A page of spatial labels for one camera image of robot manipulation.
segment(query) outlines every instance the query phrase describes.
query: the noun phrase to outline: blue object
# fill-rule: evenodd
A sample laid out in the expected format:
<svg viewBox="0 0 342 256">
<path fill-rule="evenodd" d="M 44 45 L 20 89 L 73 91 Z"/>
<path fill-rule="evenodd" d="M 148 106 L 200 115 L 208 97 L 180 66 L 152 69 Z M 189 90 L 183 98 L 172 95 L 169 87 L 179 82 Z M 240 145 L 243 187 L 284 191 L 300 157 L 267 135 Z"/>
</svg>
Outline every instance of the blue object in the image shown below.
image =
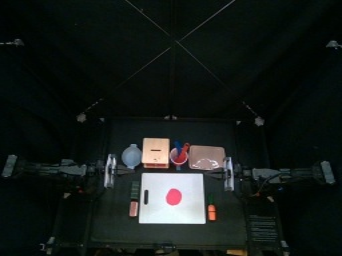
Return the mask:
<svg viewBox="0 0 342 256">
<path fill-rule="evenodd" d="M 175 141 L 175 148 L 176 148 L 177 155 L 180 155 L 180 153 L 181 153 L 181 146 L 180 146 L 179 141 Z"/>
</svg>

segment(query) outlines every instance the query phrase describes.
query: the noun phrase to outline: table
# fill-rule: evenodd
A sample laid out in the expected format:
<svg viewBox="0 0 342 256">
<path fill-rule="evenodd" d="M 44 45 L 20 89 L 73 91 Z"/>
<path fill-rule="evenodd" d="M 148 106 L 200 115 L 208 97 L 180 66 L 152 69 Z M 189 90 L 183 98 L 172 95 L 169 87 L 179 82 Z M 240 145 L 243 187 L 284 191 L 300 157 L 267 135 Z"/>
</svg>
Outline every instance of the table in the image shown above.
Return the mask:
<svg viewBox="0 0 342 256">
<path fill-rule="evenodd" d="M 96 158 L 99 152 L 105 152 L 105 154 L 115 153 L 119 164 L 123 165 L 120 155 L 124 149 L 131 144 L 137 144 L 141 149 L 143 138 L 149 137 L 169 138 L 171 143 L 177 140 L 191 145 L 223 147 L 226 156 L 232 158 L 234 163 L 240 162 L 254 167 L 268 166 L 263 132 L 251 123 L 113 119 L 107 122 L 105 136 L 100 137 L 96 133 L 99 133 L 96 129 L 89 129 L 88 140 L 79 140 L 83 144 L 79 143 L 77 147 L 85 154 L 75 154 L 77 162 Z M 153 248 L 155 245 L 167 244 L 179 249 L 246 248 L 243 205 L 231 192 L 224 192 L 223 181 L 205 175 L 204 194 L 213 194 L 217 214 L 215 222 L 197 225 L 139 224 L 137 218 L 128 216 L 129 191 L 131 182 L 140 181 L 143 172 L 176 172 L 176 170 L 172 165 L 168 169 L 157 170 L 144 169 L 139 165 L 135 174 L 116 178 L 113 189 L 105 190 L 91 207 L 92 212 L 87 217 L 91 224 L 81 238 L 83 241 L 87 240 L 88 246 Z M 181 167 L 181 172 L 201 171 Z"/>
</svg>

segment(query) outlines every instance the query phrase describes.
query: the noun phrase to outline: metal bar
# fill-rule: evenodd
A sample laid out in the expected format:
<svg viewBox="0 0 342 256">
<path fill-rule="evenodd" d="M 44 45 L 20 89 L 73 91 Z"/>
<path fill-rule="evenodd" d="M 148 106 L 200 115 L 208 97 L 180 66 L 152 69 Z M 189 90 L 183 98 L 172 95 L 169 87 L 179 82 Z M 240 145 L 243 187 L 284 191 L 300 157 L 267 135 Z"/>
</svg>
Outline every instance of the metal bar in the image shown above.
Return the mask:
<svg viewBox="0 0 342 256">
<path fill-rule="evenodd" d="M 228 87 L 228 85 L 219 79 L 219 77 L 215 75 L 215 73 L 209 70 L 209 68 L 199 61 L 199 59 L 195 57 L 195 55 L 189 52 L 189 50 L 183 46 L 183 44 L 180 44 L 179 41 L 175 41 L 176 44 L 183 48 L 183 50 L 187 52 L 187 54 L 193 58 L 193 60 L 199 63 L 199 65 L 207 70 L 207 72 L 211 74 L 211 76 L 215 78 L 215 80 L 219 82 L 219 84 L 221 86 L 224 86 L 231 95 L 239 99 L 239 96 L 235 94 L 235 92 L 231 90 L 231 88 Z M 250 105 L 244 102 L 244 101 L 240 101 L 242 105 L 246 107 L 246 109 L 252 113 L 252 115 L 255 117 L 259 117 L 258 113 L 252 110 L 252 108 L 250 107 Z"/>
<path fill-rule="evenodd" d="M 124 0 L 125 3 L 128 3 L 132 8 L 148 19 L 148 21 L 164 32 L 164 34 L 167 36 L 169 36 L 169 34 L 167 33 L 167 31 L 156 24 L 156 22 L 144 14 L 144 12 L 128 1 L 128 0 Z"/>
<path fill-rule="evenodd" d="M 181 42 L 232 3 L 235 0 L 230 1 L 183 37 L 179 39 Z"/>
</svg>

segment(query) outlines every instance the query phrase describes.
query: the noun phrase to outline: cable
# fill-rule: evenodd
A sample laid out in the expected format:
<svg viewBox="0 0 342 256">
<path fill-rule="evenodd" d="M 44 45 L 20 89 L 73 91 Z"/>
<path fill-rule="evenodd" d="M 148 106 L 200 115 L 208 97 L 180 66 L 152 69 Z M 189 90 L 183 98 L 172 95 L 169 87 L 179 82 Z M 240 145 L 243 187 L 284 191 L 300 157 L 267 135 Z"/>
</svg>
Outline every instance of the cable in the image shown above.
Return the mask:
<svg viewBox="0 0 342 256">
<path fill-rule="evenodd" d="M 262 186 L 259 187 L 258 191 L 251 195 L 251 197 L 252 197 L 252 196 L 259 196 L 259 193 L 260 193 L 260 191 L 262 191 L 263 186 L 266 185 L 266 183 L 267 183 L 271 179 L 276 178 L 279 175 L 280 175 L 280 173 L 276 173 L 275 175 L 270 176 L 270 177 L 263 181 Z"/>
</svg>

